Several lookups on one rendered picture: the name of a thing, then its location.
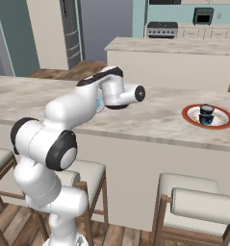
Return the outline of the red-rimmed white plate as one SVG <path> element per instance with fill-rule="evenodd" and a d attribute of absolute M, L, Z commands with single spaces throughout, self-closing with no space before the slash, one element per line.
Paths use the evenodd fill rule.
<path fill-rule="evenodd" d="M 213 112 L 214 120 L 211 125 L 202 125 L 199 122 L 200 106 L 204 104 L 188 105 L 182 109 L 183 118 L 194 126 L 210 130 L 224 130 L 230 128 L 230 112 L 220 107 L 211 105 L 215 108 Z"/>

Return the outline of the dark blue yogurt container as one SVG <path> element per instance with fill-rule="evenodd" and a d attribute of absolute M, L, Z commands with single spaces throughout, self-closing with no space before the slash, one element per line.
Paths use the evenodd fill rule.
<path fill-rule="evenodd" d="M 213 116 L 214 110 L 215 108 L 212 107 L 211 105 L 208 105 L 208 104 L 201 105 L 200 114 L 199 114 L 199 122 L 202 125 L 211 125 L 214 120 L 214 116 Z"/>

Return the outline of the kitchen island with marble top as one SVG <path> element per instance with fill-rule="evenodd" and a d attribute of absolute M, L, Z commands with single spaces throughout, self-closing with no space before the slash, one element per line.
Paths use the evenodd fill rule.
<path fill-rule="evenodd" d="M 230 85 L 230 41 L 117 37 L 106 52 L 128 82 L 220 92 Z"/>

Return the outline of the stainless steel fridge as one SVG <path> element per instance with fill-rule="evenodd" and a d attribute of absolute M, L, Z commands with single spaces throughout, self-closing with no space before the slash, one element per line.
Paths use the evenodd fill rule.
<path fill-rule="evenodd" d="M 75 0 L 60 0 L 64 27 L 64 42 L 68 68 L 72 69 L 81 61 L 81 48 L 77 26 Z"/>

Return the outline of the stainless steel stove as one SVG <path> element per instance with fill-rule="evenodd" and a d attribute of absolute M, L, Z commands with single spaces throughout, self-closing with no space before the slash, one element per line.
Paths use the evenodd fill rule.
<path fill-rule="evenodd" d="M 177 22 L 150 21 L 145 28 L 147 38 L 176 38 L 177 33 Z"/>

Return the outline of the white base cupboards run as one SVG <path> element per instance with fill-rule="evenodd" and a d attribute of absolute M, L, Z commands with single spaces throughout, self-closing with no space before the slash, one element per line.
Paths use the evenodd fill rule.
<path fill-rule="evenodd" d="M 230 41 L 230 24 L 193 25 L 179 23 L 177 37 L 181 39 Z"/>

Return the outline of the black range hood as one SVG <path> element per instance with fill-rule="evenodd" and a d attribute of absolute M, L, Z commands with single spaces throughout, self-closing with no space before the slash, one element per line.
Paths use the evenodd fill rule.
<path fill-rule="evenodd" d="M 149 0 L 149 5 L 181 5 L 182 0 Z"/>

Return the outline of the green toaster oven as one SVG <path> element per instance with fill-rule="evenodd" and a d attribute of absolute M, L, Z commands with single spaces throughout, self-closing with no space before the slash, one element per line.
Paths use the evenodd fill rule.
<path fill-rule="evenodd" d="M 194 25 L 210 25 L 214 15 L 213 8 L 195 8 L 192 18 Z"/>

